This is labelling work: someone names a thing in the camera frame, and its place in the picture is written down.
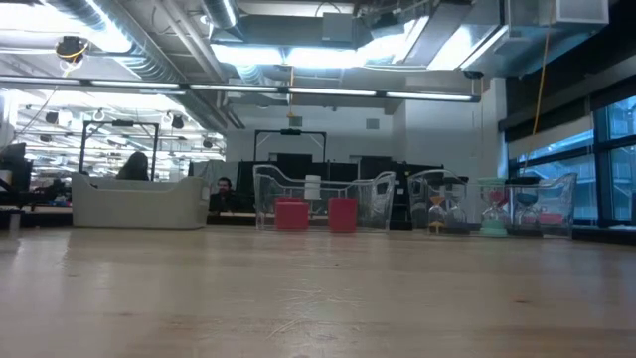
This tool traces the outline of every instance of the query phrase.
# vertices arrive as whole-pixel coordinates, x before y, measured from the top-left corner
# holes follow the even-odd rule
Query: table surface
[[[634,357],[636,250],[60,229],[0,239],[0,356]]]

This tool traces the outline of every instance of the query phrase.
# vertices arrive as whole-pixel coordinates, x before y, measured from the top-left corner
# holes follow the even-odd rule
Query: person
[[[149,181],[148,157],[146,154],[142,152],[132,153],[126,164],[117,173],[115,179]]]
[[[230,178],[219,178],[217,187],[219,188],[219,192],[210,196],[210,213],[219,215],[221,212],[236,212],[240,204],[234,190],[232,190],[232,181]]]

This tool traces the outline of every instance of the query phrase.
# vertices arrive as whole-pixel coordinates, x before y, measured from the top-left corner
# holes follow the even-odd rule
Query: light fixture
[[[309,89],[309,88],[289,88],[290,93],[302,94],[332,94],[332,95],[351,95],[351,96],[375,96],[374,90],[361,89]]]
[[[428,24],[428,20],[430,20],[429,16],[422,16],[417,20],[411,20],[404,24],[404,31],[408,32],[408,35],[406,35],[401,49],[397,51],[394,56],[394,64],[401,63],[406,59],[406,56],[408,56],[410,50],[412,50],[415,42],[419,39],[421,32],[424,31],[426,24]]]
[[[355,50],[326,48],[293,48],[286,61],[286,65],[307,69],[349,69],[364,64]]]
[[[421,93],[421,92],[387,92],[387,98],[400,99],[429,99],[449,101],[472,101],[476,97],[463,94]]]
[[[175,129],[183,129],[185,123],[183,122],[183,115],[175,114],[172,116],[172,127]]]
[[[280,65],[282,56],[275,47],[212,45],[212,51],[222,63],[238,66]]]
[[[192,90],[224,90],[237,92],[276,93],[278,88],[267,86],[240,86],[240,85],[190,85]]]
[[[19,77],[19,76],[0,76],[0,83],[9,84],[27,84],[27,85],[81,85],[80,80],[60,79],[60,78],[38,78],[38,77]]]
[[[508,32],[508,25],[502,26],[502,28],[499,29],[495,33],[495,35],[493,35],[490,39],[488,39],[488,41],[486,41],[484,45],[480,46],[479,49],[477,49],[477,51],[475,51],[470,57],[468,57],[468,59],[466,59],[466,61],[464,61],[464,63],[461,64],[459,68],[462,70],[467,69],[475,61],[477,61],[477,59],[479,59],[482,55],[484,55],[486,51],[488,51],[488,49],[490,49],[493,45],[495,45],[495,43],[497,43],[497,41],[499,41],[499,39],[501,39],[502,36],[504,36],[507,32]]]
[[[133,89],[178,89],[179,84],[164,84],[164,83],[152,83],[141,81],[105,81],[105,80],[92,80],[91,83],[95,86],[102,87],[115,87],[115,88],[133,88]]]

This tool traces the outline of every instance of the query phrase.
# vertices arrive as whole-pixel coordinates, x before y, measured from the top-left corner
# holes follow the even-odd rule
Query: window frame
[[[593,144],[583,146],[568,151],[546,155],[540,158],[528,160],[528,167],[549,164],[557,161],[578,158],[585,155],[594,156],[594,165],[596,172],[596,205],[598,207],[597,220],[581,220],[574,219],[577,225],[597,225],[600,228],[607,228],[614,225],[629,225],[630,220],[614,219],[614,203],[613,203],[613,168],[611,152],[614,149],[630,147],[636,145],[636,134],[623,136],[617,139],[611,139],[610,134],[610,118],[608,115],[608,107],[591,111],[589,110],[589,98],[586,101],[587,114],[592,116],[593,128]],[[518,171],[525,165],[525,161],[519,161],[519,157],[511,159],[508,163],[509,177],[513,178]]]

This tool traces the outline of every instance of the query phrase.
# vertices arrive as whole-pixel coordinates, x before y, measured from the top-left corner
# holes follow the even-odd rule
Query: hourglass
[[[539,209],[535,206],[539,201],[539,177],[522,177],[511,179],[515,205],[515,226],[522,229],[539,227]]]
[[[450,201],[451,208],[446,214],[446,224],[449,227],[461,228],[467,222],[466,212],[461,203],[466,197],[466,183],[468,177],[444,177],[446,187],[446,199]]]
[[[480,187],[481,199],[486,202],[488,209],[481,214],[480,233],[486,236],[506,236],[510,217],[504,205],[508,202],[506,180],[500,178],[477,179]]]
[[[446,226],[446,211],[441,207],[444,202],[443,180],[441,178],[431,178],[426,180],[428,184],[428,198],[433,204],[428,209],[428,230],[439,234],[439,229]]]

